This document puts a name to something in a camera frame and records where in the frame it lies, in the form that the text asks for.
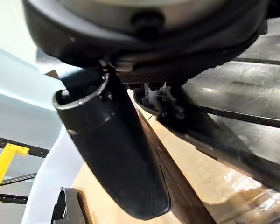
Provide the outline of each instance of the white surface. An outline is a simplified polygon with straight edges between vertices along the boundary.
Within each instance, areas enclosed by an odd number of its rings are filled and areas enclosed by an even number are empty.
[[[21,0],[0,0],[0,48],[35,64],[36,46],[25,23]]]
[[[49,224],[60,188],[71,187],[82,164],[80,153],[62,126],[34,180],[22,224]]]

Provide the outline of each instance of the yellow object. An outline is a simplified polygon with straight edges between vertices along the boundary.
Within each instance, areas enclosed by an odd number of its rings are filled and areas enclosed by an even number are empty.
[[[29,148],[17,146],[13,144],[6,144],[1,155],[0,155],[0,184],[4,178],[5,173],[7,172],[11,161],[16,154],[27,155]]]

